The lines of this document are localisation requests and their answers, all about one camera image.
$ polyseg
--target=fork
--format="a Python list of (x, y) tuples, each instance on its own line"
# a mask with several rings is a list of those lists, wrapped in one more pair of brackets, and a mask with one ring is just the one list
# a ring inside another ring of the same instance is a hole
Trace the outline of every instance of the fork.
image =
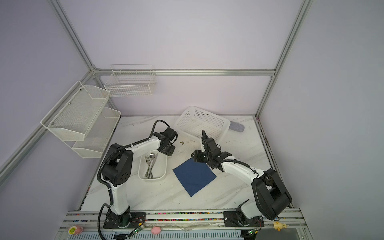
[(145, 162), (148, 164), (148, 169), (147, 169), (147, 172), (145, 173), (144, 177), (148, 177), (149, 166), (151, 164), (151, 159), (149, 158), (149, 156), (145, 156)]

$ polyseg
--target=yellow connector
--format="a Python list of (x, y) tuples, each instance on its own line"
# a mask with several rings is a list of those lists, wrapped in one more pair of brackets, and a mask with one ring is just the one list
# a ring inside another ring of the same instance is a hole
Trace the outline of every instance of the yellow connector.
[(278, 230), (280, 232), (281, 229), (287, 228), (288, 225), (286, 225), (284, 223), (274, 222), (273, 226), (274, 226), (275, 230)]

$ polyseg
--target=dark blue napkin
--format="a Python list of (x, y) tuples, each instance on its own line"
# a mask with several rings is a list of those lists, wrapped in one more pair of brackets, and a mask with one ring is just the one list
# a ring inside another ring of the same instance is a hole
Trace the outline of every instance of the dark blue napkin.
[(191, 197), (216, 178), (210, 167), (194, 162), (192, 158), (173, 169), (173, 172)]

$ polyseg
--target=white table surface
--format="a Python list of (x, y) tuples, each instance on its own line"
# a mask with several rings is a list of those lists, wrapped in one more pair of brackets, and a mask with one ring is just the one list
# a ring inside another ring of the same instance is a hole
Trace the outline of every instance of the white table surface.
[[(270, 164), (252, 116), (223, 117), (243, 124), (245, 130), (243, 132), (228, 130), (219, 143), (222, 151), (231, 153), (238, 160), (253, 167), (269, 169)], [(141, 140), (149, 135), (155, 120), (164, 120), (173, 127), (177, 118), (177, 116), (122, 117), (110, 145), (114, 143), (128, 145)], [(165, 129), (166, 126), (159, 122), (155, 132)], [(235, 176), (218, 169), (212, 170), (216, 179), (190, 197), (173, 169), (190, 159), (193, 151), (200, 149), (200, 143), (179, 134), (174, 146), (176, 147), (175, 152), (167, 160), (167, 175), (158, 182), (144, 182), (138, 178), (139, 158), (134, 157), (131, 176), (126, 182), (127, 198), (131, 210), (233, 209), (247, 199), (254, 199), (250, 186)], [(109, 204), (108, 191), (95, 176), (81, 211), (99, 211), (103, 203)]]

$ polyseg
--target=light blue slotted panel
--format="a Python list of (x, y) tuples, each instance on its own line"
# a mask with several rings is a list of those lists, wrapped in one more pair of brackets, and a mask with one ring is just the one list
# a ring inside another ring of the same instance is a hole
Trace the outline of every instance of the light blue slotted panel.
[[(112, 240), (113, 236), (116, 234), (128, 234), (129, 232), (104, 232), (103, 236), (107, 240)], [(83, 232), (77, 236), (69, 236), (68, 240), (98, 240), (98, 232)], [(180, 240), (241, 240), (240, 230), (233, 229), (223, 229), (223, 230), (191, 230), (191, 231), (181, 231), (181, 230), (165, 230), (158, 235), (153, 235), (150, 231), (142, 231), (138, 234), (131, 237), (131, 239), (180, 239)]]

